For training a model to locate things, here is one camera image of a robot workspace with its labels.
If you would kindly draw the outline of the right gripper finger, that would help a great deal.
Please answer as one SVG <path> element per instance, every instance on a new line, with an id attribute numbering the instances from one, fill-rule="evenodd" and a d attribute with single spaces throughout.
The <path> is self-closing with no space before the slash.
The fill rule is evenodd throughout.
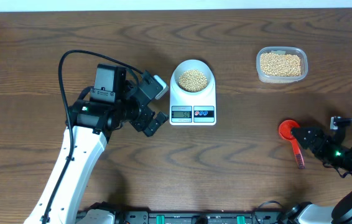
<path id="1" fill-rule="evenodd" d="M 292 128 L 291 134 L 297 140 L 325 139 L 325 133 L 320 128 Z"/>
<path id="2" fill-rule="evenodd" d="M 304 149 L 309 149 L 315 157 L 320 157 L 320 149 L 322 148 L 322 139 L 313 140 L 297 140 Z"/>

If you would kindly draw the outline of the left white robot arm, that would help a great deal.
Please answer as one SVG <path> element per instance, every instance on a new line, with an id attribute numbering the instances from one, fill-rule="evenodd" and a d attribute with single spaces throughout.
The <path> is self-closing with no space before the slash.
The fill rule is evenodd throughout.
<path id="1" fill-rule="evenodd" d="M 168 91 L 166 82 L 149 72 L 127 80 L 128 71 L 121 66 L 97 66 L 95 84 L 85 88 L 69 108 L 60 154 L 26 223 L 75 223 L 92 170 L 112 132 L 130 123 L 150 137 L 168 120 L 168 115 L 148 106 Z"/>

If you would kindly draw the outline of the red plastic measuring scoop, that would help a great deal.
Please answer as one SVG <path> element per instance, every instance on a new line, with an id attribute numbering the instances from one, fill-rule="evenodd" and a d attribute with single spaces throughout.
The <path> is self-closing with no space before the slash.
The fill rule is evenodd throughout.
<path id="1" fill-rule="evenodd" d="M 287 140 L 291 143 L 292 150 L 293 150 L 298 168 L 305 169 L 305 164 L 304 164 L 304 160 L 302 157 L 302 153 L 299 148 L 298 141 L 292 135 L 292 128 L 299 128 L 299 127 L 300 126 L 296 121 L 294 121 L 292 119 L 287 119 L 287 120 L 281 122 L 281 124 L 279 125 L 278 133 L 282 139 Z"/>

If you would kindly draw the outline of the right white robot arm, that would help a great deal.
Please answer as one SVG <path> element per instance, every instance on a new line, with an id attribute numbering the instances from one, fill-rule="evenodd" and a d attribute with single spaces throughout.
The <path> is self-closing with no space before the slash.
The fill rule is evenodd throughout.
<path id="1" fill-rule="evenodd" d="M 341 145 L 344 137 L 341 131 L 334 136 L 325 134 L 319 128 L 292 128 L 291 135 L 303 149 L 310 150 L 327 168 L 343 169 L 352 176 L 352 147 Z M 352 191 L 334 207 L 322 207 L 303 202 L 291 208 L 282 218 L 284 223 L 350 223 L 352 224 Z"/>

